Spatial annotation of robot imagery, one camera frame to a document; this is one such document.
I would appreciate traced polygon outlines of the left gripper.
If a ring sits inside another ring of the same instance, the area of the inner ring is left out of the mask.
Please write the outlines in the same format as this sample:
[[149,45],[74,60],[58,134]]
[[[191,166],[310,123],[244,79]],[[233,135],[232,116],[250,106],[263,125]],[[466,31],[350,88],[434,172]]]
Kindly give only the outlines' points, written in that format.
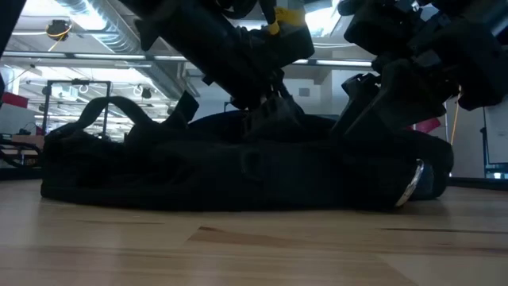
[[[244,139],[290,139],[304,131],[301,107],[293,97],[274,97],[282,85],[281,35],[266,29],[180,27],[170,45],[206,79],[233,97],[239,109],[256,109],[244,119]],[[261,104],[263,97],[268,98]]]

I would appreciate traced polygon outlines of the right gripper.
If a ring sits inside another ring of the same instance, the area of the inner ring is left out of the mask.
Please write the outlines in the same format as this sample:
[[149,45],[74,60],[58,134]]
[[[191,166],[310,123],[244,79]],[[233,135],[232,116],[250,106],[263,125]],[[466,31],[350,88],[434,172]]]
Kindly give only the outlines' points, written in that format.
[[445,114],[442,99],[455,98],[460,85],[451,67],[432,48],[439,23],[407,28],[402,39],[376,56],[376,71],[346,79],[341,87],[348,103],[331,129],[331,136],[348,141],[389,137],[409,126]]

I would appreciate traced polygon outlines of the black backpack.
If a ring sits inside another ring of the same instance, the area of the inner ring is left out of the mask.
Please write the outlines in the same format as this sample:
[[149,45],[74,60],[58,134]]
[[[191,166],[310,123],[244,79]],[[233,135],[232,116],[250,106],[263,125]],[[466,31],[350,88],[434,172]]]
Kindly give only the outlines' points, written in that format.
[[409,201],[441,196],[453,166],[451,145],[418,131],[338,141],[329,119],[307,115],[292,141],[248,140],[241,112],[190,122],[195,107],[159,123],[130,99],[91,100],[46,136],[42,197],[162,211],[389,210],[416,159],[425,169]]

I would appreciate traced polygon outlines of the long ceiling tube light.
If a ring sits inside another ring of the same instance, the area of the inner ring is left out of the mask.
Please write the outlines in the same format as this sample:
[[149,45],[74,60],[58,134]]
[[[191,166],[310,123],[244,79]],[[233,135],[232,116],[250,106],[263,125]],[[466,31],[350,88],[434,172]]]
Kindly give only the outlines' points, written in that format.
[[72,60],[117,60],[117,61],[175,61],[185,62],[183,56],[152,56],[136,54],[101,54],[101,53],[72,53],[72,52],[26,52],[5,51],[4,57],[37,58],[37,59],[72,59]]
[[370,68],[370,61],[355,61],[355,60],[296,60],[293,65],[307,65],[307,66],[323,66],[323,67],[353,67],[353,68]]

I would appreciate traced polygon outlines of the red panel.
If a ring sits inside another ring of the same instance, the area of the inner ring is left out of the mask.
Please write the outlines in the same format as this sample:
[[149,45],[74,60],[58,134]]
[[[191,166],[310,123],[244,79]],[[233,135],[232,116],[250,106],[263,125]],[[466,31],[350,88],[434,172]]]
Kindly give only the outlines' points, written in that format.
[[433,130],[437,129],[438,127],[441,127],[441,122],[438,118],[431,118],[424,120],[423,122],[419,122],[416,124],[413,124],[408,127],[408,129],[415,130],[422,133],[430,133]]

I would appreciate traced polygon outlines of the silver curved metal rim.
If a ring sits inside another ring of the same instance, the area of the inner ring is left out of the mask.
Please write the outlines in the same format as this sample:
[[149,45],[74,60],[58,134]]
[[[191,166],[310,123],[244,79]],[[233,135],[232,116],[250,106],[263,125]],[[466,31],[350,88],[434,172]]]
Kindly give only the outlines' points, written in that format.
[[416,159],[415,166],[411,169],[412,173],[410,176],[409,183],[405,186],[404,192],[401,194],[394,207],[399,208],[402,207],[405,203],[407,203],[414,193],[415,189],[418,186],[418,183],[421,179],[421,175],[424,172],[425,163],[421,159]]

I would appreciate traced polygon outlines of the whiteboard on stand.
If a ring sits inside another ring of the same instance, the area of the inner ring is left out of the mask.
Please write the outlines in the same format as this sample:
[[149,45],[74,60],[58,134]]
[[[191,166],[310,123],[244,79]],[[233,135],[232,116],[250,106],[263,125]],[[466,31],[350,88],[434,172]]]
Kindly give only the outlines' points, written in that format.
[[483,108],[484,173],[488,179],[508,180],[508,98]]

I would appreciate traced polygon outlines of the wooden workbench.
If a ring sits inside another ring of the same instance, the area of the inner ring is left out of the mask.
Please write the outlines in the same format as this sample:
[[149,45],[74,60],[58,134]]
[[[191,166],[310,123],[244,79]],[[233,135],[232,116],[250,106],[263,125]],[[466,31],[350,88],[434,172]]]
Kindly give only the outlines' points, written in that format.
[[0,133],[0,182],[40,179],[43,147],[41,135]]

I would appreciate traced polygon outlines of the white cabinet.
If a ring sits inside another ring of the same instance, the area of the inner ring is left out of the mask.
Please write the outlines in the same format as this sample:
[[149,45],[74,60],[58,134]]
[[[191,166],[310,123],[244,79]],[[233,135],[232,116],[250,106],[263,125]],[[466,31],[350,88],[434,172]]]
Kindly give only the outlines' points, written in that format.
[[32,110],[3,103],[0,107],[0,133],[16,134],[20,129],[37,133],[36,113]]

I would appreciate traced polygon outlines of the red box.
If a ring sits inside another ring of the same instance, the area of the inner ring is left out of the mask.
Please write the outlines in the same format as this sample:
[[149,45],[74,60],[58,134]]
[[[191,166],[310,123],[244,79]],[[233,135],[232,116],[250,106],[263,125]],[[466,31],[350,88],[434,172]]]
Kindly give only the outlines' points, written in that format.
[[20,95],[16,95],[10,92],[4,92],[1,98],[1,102],[12,106],[27,109],[29,100],[26,97]]

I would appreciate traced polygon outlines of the silver ribbed ceiling duct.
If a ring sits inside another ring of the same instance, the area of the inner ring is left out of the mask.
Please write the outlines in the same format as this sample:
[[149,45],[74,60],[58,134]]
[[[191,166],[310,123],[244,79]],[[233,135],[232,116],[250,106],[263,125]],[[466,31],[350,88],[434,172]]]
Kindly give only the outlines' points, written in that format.
[[[115,54],[146,56],[141,50],[140,39],[121,17],[110,0],[55,0],[78,24]],[[194,97],[199,93],[182,75],[184,64],[173,62],[170,68],[160,62],[152,62],[149,68],[137,70],[146,75],[170,99],[178,99],[187,91]]]

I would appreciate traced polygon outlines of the black metal workstation frame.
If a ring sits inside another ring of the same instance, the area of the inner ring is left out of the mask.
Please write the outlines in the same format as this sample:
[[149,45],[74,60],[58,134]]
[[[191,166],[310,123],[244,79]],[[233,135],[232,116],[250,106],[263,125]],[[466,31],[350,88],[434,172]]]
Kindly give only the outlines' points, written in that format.
[[106,86],[106,95],[107,99],[111,96],[112,91],[112,82],[111,81],[96,81],[89,79],[69,79],[69,80],[55,80],[48,79],[46,82],[46,86],[42,89],[42,95],[44,96],[44,109],[43,109],[43,121],[42,121],[42,134],[45,135],[48,131],[48,110],[50,98],[52,95],[52,85],[56,83],[68,83],[69,85],[79,85],[79,86],[89,86],[91,83],[96,84],[104,84]]

